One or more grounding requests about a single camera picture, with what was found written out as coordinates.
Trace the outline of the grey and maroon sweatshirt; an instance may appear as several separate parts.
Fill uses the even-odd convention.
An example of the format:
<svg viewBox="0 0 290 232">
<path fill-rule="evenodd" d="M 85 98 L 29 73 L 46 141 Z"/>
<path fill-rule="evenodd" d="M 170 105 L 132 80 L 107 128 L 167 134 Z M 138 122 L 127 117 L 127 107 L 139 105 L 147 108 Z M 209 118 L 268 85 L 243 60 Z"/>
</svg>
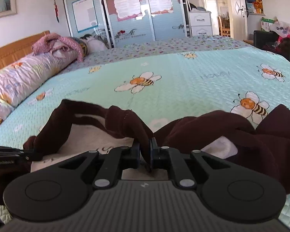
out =
<svg viewBox="0 0 290 232">
<path fill-rule="evenodd" d="M 34 150 L 39 159 L 55 154 L 68 140 L 73 125 L 92 125 L 114 138 L 137 139 L 146 162 L 150 161 L 152 138 L 159 146 L 189 154 L 225 137 L 238 150 L 230 162 L 275 178 L 290 194 L 290 109 L 282 104 L 257 127 L 238 114 L 218 110 L 174 120 L 153 132 L 131 110 L 62 100 L 42 131 L 30 137 L 23 147 Z"/>
</svg>

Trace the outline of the floral rolled quilt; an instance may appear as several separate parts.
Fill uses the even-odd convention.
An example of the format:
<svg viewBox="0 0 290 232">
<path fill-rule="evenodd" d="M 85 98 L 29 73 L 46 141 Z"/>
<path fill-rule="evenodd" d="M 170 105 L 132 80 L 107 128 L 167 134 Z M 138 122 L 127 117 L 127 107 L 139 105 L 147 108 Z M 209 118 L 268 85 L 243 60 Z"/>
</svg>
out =
<svg viewBox="0 0 290 232">
<path fill-rule="evenodd" d="M 75 61 L 75 50 L 29 54 L 0 70 L 0 124 L 45 81 Z"/>
</svg>

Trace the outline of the teal bee-pattern bedspread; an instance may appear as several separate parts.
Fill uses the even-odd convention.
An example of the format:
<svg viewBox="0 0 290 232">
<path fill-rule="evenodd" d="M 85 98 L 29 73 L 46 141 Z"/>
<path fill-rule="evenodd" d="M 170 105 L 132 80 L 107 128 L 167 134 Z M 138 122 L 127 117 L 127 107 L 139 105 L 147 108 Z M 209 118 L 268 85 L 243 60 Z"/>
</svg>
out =
<svg viewBox="0 0 290 232">
<path fill-rule="evenodd" d="M 236 111 L 249 97 L 290 109 L 290 62 L 226 37 L 172 39 L 105 50 L 45 81 L 0 124 L 0 145 L 21 148 L 61 100 L 136 112 L 152 131 L 184 116 Z"/>
</svg>

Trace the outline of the wooden headboard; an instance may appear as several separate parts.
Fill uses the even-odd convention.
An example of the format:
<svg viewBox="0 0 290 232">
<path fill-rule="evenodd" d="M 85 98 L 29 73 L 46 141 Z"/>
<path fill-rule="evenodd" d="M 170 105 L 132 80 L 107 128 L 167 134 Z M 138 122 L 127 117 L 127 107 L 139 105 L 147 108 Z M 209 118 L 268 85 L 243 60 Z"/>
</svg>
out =
<svg viewBox="0 0 290 232">
<path fill-rule="evenodd" d="M 20 60 L 32 52 L 32 45 L 40 38 L 50 34 L 50 31 L 44 31 L 39 34 L 20 39 L 0 48 L 0 70 L 4 67 Z"/>
</svg>

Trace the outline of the pink crumpled garment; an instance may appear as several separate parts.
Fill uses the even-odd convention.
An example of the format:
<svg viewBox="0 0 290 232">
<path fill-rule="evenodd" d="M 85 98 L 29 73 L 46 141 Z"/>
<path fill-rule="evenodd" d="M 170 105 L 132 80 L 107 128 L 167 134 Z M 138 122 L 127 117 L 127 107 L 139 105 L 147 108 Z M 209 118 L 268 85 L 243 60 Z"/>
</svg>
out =
<svg viewBox="0 0 290 232">
<path fill-rule="evenodd" d="M 77 52 L 77 60 L 83 61 L 84 57 L 88 54 L 88 47 L 86 43 L 78 38 L 63 37 L 56 33 L 50 33 L 41 37 L 31 47 L 34 55 L 49 52 L 57 57 L 65 57 L 64 53 L 69 51 Z"/>
</svg>

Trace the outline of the white drawer cabinet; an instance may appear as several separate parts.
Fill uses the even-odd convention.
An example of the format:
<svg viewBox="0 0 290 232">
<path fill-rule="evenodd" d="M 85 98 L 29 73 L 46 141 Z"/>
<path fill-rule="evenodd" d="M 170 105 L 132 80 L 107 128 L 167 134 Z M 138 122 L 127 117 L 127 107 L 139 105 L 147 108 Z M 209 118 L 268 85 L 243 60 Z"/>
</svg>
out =
<svg viewBox="0 0 290 232">
<path fill-rule="evenodd" d="M 213 34 L 211 12 L 189 12 L 192 36 L 211 36 Z"/>
</svg>

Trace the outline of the blue sliding-door wardrobe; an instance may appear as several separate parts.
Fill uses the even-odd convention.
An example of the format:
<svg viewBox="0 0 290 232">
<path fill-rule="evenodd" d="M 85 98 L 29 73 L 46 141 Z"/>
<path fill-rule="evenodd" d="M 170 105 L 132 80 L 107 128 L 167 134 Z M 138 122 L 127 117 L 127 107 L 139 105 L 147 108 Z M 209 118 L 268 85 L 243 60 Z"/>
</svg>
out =
<svg viewBox="0 0 290 232">
<path fill-rule="evenodd" d="M 73 37 L 124 47 L 187 35 L 183 0 L 64 0 Z"/>
</svg>

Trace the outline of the white room door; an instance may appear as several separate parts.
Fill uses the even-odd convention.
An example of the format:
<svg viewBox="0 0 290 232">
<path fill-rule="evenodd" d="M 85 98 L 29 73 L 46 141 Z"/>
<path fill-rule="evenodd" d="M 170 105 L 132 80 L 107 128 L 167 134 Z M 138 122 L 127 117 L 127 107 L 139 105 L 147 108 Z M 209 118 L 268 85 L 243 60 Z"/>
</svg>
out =
<svg viewBox="0 0 290 232">
<path fill-rule="evenodd" d="M 230 35 L 236 40 L 248 39 L 245 0 L 228 0 Z"/>
</svg>

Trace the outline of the red hanging wall ornament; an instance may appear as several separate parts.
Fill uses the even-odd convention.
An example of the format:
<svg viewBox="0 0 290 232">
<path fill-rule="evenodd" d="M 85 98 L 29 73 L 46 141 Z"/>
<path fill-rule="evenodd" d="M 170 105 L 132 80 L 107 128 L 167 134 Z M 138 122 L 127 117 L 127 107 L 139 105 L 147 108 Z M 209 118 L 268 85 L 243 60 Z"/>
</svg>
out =
<svg viewBox="0 0 290 232">
<path fill-rule="evenodd" d="M 56 0 L 54 0 L 54 11 L 55 11 L 56 21 L 57 21 L 58 23 L 60 23 L 60 19 L 59 19 L 59 11 L 58 11 L 58 8 L 57 8 Z"/>
</svg>

